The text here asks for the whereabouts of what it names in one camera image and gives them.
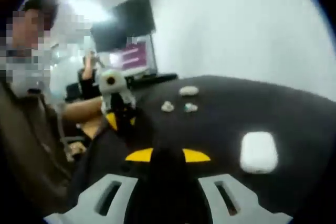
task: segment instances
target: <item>brown jacket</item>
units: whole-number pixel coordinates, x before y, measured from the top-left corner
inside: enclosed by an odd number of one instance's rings
[[[33,205],[49,215],[66,211],[71,165],[41,99],[17,99],[0,83],[0,134],[8,165]]]

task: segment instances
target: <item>person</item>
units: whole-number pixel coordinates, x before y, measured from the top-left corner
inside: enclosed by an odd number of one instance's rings
[[[84,68],[78,72],[78,80],[84,100],[100,96],[98,86],[94,85],[94,79],[97,73],[96,63],[101,67],[104,67],[99,58],[95,57],[95,53],[91,50],[85,57],[83,57]]]
[[[50,120],[56,112],[44,99],[49,83],[33,76],[46,75],[36,67],[31,51],[49,35],[57,12],[57,0],[28,0],[13,12],[7,44],[2,45],[6,64],[0,76],[0,147],[15,182],[43,216],[67,210],[73,171]],[[100,107],[101,98],[66,104],[61,116],[75,125],[98,116]]]

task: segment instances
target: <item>yellow marking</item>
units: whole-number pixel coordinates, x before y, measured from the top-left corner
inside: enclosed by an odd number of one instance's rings
[[[135,125],[135,118],[131,119],[131,125]]]
[[[187,163],[195,163],[195,162],[206,162],[211,159],[202,152],[194,151],[191,149],[182,149],[185,157],[185,161]],[[151,160],[153,148],[147,148],[144,150],[139,150],[131,153],[126,157],[126,161],[134,161],[134,162],[149,162]]]
[[[185,161],[187,163],[194,163],[194,162],[205,162],[210,161],[211,159],[202,152],[194,151],[191,149],[183,149]]]
[[[131,153],[126,157],[126,161],[149,162],[151,160],[153,148],[148,148]]]
[[[114,130],[118,130],[118,127],[117,127],[117,122],[116,122],[116,117],[115,117],[115,114],[113,112],[111,113],[108,113],[106,115],[106,119],[107,121],[109,122],[109,124],[114,128]]]

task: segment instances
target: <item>small white stone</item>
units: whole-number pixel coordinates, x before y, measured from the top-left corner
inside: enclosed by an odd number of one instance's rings
[[[161,110],[164,112],[172,112],[174,110],[174,105],[169,101],[165,101],[161,107]]]
[[[186,103],[184,105],[184,111],[187,112],[187,113],[196,112],[197,110],[198,110],[198,106],[194,105],[192,103]]]
[[[198,87],[195,87],[195,86],[185,86],[181,88],[179,91],[180,95],[183,97],[197,95],[198,92],[199,92],[199,89]]]

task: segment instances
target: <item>gray plastic part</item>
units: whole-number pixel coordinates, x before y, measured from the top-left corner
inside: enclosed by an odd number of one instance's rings
[[[283,224],[291,217],[283,214],[272,214],[258,203],[257,195],[231,177],[229,174],[198,179],[207,198],[213,224]],[[230,215],[228,208],[217,186],[222,186],[237,210],[236,215]]]
[[[65,214],[52,214],[45,218],[50,224],[121,224],[126,208],[137,183],[137,178],[114,174],[105,175],[78,198],[78,204]],[[113,185],[120,185],[106,216],[96,212]]]

